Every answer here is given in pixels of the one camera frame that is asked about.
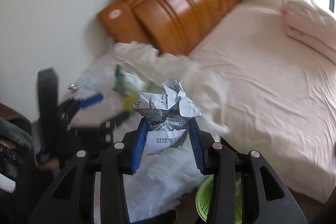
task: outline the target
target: brown wooden furniture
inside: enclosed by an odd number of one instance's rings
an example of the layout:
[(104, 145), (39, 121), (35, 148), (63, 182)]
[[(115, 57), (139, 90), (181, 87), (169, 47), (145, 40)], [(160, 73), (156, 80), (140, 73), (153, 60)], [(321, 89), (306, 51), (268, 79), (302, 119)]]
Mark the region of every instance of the brown wooden furniture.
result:
[(116, 42), (187, 55), (241, 0), (116, 0), (98, 14)]

